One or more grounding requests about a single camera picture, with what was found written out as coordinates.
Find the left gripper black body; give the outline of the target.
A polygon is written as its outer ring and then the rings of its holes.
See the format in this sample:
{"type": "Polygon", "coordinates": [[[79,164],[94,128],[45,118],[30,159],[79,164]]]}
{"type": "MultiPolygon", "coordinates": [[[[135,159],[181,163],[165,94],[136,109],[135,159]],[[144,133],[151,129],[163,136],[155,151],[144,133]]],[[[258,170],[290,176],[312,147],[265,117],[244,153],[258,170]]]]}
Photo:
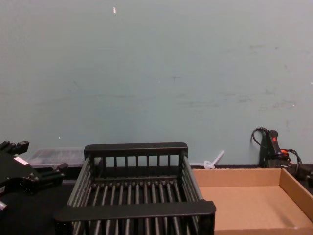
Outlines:
{"type": "Polygon", "coordinates": [[[21,157],[0,153],[0,195],[19,191],[33,190],[39,180],[39,173],[21,157]]]}

